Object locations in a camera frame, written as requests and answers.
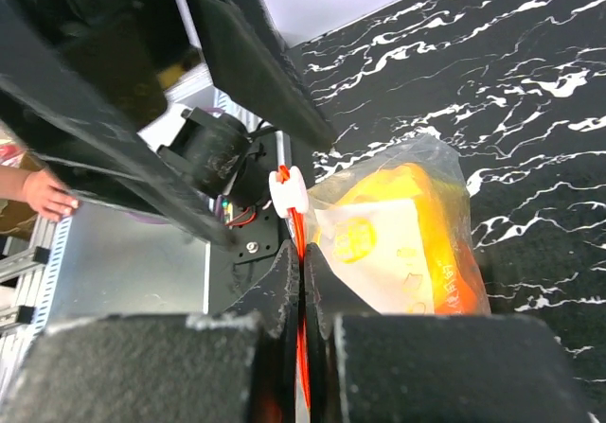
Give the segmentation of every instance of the black and white marble backdrop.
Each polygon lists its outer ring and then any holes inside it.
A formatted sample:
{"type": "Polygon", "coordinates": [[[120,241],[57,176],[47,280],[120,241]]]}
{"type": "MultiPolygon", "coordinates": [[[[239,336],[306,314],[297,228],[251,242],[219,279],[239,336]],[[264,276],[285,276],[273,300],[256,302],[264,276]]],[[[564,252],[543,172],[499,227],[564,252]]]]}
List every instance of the black and white marble backdrop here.
{"type": "Polygon", "coordinates": [[[293,53],[340,132],[316,178],[456,148],[493,312],[545,320],[606,422],[606,0],[401,0],[293,53]]]}

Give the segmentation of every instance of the yellow object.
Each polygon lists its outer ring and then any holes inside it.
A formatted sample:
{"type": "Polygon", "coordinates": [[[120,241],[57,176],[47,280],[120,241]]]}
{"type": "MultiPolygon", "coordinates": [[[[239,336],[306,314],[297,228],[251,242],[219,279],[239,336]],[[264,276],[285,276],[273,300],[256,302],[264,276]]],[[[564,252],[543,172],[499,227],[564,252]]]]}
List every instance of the yellow object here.
{"type": "Polygon", "coordinates": [[[490,313],[465,186],[412,163],[355,176],[309,192],[308,225],[333,272],[381,313],[490,313]]]}
{"type": "Polygon", "coordinates": [[[187,53],[176,64],[162,69],[156,77],[162,90],[168,90],[179,82],[179,79],[184,76],[194,66],[202,62],[200,51],[196,48],[190,48],[187,53]]]}

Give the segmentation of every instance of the bolt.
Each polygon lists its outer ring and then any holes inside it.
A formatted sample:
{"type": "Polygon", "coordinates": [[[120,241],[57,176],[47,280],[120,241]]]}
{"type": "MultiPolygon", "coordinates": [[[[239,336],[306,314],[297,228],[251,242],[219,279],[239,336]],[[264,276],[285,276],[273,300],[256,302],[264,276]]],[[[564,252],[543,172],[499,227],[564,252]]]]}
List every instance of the bolt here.
{"type": "Polygon", "coordinates": [[[248,243],[246,243],[246,250],[248,250],[248,252],[253,255],[258,251],[258,243],[256,243],[255,241],[249,241],[248,243]]]}

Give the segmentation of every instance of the plastic bag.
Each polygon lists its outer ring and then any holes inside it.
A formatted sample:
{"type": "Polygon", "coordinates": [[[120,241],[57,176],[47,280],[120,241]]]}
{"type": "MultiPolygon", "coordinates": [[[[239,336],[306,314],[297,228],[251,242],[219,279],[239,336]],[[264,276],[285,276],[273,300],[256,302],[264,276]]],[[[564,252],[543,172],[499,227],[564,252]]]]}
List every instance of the plastic bag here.
{"type": "Polygon", "coordinates": [[[420,135],[309,191],[307,235],[382,314],[487,314],[458,155],[420,135]]]}

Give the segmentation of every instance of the metal frame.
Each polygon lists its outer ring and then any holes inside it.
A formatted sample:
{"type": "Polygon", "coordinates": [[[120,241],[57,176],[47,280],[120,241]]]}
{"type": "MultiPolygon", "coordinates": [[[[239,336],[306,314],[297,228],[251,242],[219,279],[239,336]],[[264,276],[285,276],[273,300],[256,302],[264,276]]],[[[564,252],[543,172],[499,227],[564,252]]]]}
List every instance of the metal frame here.
{"type": "Polygon", "coordinates": [[[49,251],[34,246],[21,253],[0,260],[0,282],[9,281],[48,262],[49,251]]]}
{"type": "Polygon", "coordinates": [[[55,225],[53,222],[38,218],[34,226],[29,249],[25,253],[33,258],[30,254],[31,251],[44,249],[50,251],[50,257],[45,264],[22,260],[28,264],[19,273],[11,310],[27,307],[34,308],[34,313],[30,324],[16,326],[1,334],[0,402],[4,399],[14,374],[21,365],[32,341],[44,329],[48,320],[70,225],[71,219],[65,219],[55,225]]]}

